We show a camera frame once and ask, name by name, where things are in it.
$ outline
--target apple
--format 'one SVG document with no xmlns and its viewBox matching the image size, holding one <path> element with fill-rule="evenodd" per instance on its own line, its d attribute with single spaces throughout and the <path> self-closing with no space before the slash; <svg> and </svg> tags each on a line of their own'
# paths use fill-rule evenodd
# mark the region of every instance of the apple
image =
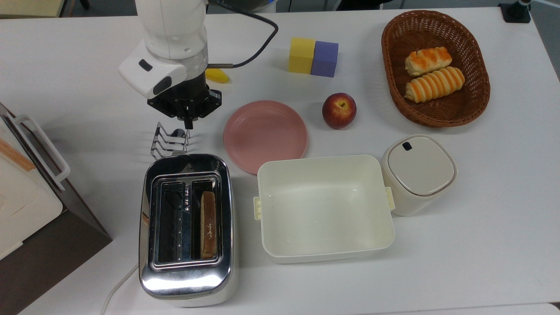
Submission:
<svg viewBox="0 0 560 315">
<path fill-rule="evenodd" d="M 323 104 L 323 118 L 332 129 L 348 126 L 356 117 L 356 102 L 346 93 L 335 93 Z"/>
</svg>

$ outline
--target container handle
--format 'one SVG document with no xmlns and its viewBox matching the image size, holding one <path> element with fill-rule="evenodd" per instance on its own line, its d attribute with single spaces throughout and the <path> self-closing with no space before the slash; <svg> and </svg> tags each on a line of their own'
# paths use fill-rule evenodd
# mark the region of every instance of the container handle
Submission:
<svg viewBox="0 0 560 315">
<path fill-rule="evenodd" d="M 393 199 L 393 192 L 391 187 L 385 187 L 385 194 L 387 195 L 387 203 L 389 204 L 389 210 L 395 210 L 395 200 Z"/>
<path fill-rule="evenodd" d="M 49 137 L 46 136 L 43 129 L 41 129 L 39 124 L 37 124 L 37 122 L 33 118 L 29 117 L 28 115 L 19 115 L 16 118 L 9 117 L 9 119 L 11 120 L 15 129 L 20 134 L 21 138 L 26 142 L 28 147 L 35 154 L 39 163 L 43 166 L 43 168 L 45 169 L 47 174 L 49 174 L 51 179 L 57 185 L 58 189 L 60 189 L 61 191 L 64 191 L 64 187 L 62 187 L 62 181 L 65 180 L 68 177 L 68 175 L 70 174 L 70 166 L 68 166 L 68 163 L 66 163 L 66 161 L 62 158 L 62 155 L 58 152 L 57 148 L 54 147 L 54 144 L 51 142 Z M 30 123 L 30 125 L 32 126 L 32 129 L 30 129 L 30 131 L 38 139 L 42 140 L 43 144 L 45 144 L 47 146 L 47 148 L 50 149 L 50 156 L 53 158 L 53 161 L 56 164 L 56 166 L 60 169 L 60 173 L 58 175 L 54 175 L 53 170 L 51 170 L 51 168 L 49 168 L 47 166 L 47 164 L 45 163 L 43 158 L 39 155 L 39 153 L 37 152 L 37 150 L 35 149 L 33 144 L 31 144 L 31 141 L 29 141 L 27 136 L 24 134 L 23 130 L 20 128 L 19 125 L 23 126 L 24 122 L 29 122 Z"/>
<path fill-rule="evenodd" d="M 263 208 L 260 203 L 260 197 L 253 198 L 253 207 L 255 209 L 255 220 L 260 220 L 260 218 L 263 216 L 262 215 Z"/>
</svg>

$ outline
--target pastry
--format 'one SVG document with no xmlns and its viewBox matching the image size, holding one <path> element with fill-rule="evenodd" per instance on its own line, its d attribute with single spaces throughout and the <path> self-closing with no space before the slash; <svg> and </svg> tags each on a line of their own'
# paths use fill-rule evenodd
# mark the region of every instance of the pastry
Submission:
<svg viewBox="0 0 560 315">
<path fill-rule="evenodd" d="M 200 200 L 200 257 L 214 257 L 216 248 L 216 196 L 205 191 Z"/>
<path fill-rule="evenodd" d="M 445 47 L 421 49 L 411 52 L 404 60 L 404 69 L 409 75 L 418 77 L 449 66 L 451 55 Z"/>
<path fill-rule="evenodd" d="M 461 70 L 447 67 L 407 83 L 404 97 L 415 103 L 429 101 L 460 90 L 464 83 Z"/>
</svg>

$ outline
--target white plastic container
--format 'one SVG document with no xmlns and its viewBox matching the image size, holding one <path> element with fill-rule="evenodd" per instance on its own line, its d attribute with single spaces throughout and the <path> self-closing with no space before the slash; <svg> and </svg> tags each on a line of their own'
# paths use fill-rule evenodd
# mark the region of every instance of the white plastic container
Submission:
<svg viewBox="0 0 560 315">
<path fill-rule="evenodd" d="M 412 215 L 455 183 L 457 165 L 436 140 L 408 136 L 392 145 L 381 161 L 385 185 L 391 187 L 394 214 Z"/>
<path fill-rule="evenodd" d="M 395 238 L 390 188 L 372 156 L 271 161 L 257 178 L 255 219 L 276 263 L 367 256 Z"/>
</svg>

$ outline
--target chrome toaster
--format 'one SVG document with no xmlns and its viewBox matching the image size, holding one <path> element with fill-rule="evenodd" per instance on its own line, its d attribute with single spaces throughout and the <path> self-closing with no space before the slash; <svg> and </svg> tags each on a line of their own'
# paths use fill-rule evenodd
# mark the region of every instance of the chrome toaster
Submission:
<svg viewBox="0 0 560 315">
<path fill-rule="evenodd" d="M 215 196 L 215 242 L 202 258 L 207 236 L 201 198 Z M 239 255 L 231 181 L 226 164 L 210 154 L 164 157 L 146 173 L 139 238 L 139 276 L 144 290 L 180 307 L 213 305 L 236 290 Z"/>
</svg>

